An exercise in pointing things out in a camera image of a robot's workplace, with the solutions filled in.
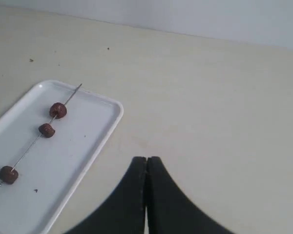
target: rectangular plastic tray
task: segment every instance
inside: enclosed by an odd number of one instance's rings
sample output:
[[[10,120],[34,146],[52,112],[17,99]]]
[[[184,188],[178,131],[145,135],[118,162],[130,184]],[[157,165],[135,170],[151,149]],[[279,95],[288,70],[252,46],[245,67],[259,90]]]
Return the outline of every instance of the rectangular plastic tray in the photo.
[[[75,88],[41,82],[0,118],[0,168],[15,164],[51,120],[51,105],[65,103]],[[121,103],[81,88],[67,115],[52,123],[54,136],[41,137],[17,166],[17,181],[0,188],[0,234],[46,234],[123,112]]]

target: white wall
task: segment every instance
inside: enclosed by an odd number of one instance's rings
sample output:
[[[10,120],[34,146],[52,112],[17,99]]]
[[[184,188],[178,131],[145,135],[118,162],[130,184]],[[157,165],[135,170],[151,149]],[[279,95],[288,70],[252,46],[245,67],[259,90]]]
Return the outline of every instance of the white wall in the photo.
[[[0,0],[0,3],[293,49],[293,0]]]

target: skewered meatball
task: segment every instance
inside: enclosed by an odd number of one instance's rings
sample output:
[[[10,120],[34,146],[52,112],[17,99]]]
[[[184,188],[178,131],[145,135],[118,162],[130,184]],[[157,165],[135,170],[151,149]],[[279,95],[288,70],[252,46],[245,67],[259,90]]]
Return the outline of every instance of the skewered meatball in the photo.
[[[56,116],[56,118],[63,118],[67,113],[67,109],[64,104],[60,102],[54,103],[49,111],[50,116],[53,118]]]
[[[39,127],[39,132],[43,134],[46,138],[50,138],[55,134],[55,130],[48,123],[44,123]]]
[[[12,171],[12,167],[4,166],[0,170],[0,179],[7,183],[7,184],[13,184],[15,180],[19,177],[19,173],[16,170]]]

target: white table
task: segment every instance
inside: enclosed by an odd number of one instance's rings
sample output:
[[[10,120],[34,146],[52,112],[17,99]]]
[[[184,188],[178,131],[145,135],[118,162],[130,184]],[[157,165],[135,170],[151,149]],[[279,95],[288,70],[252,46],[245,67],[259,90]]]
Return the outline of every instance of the white table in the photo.
[[[125,108],[50,234],[94,211],[133,156],[160,156],[237,234],[293,234],[293,51],[0,6],[0,116],[44,79]]]

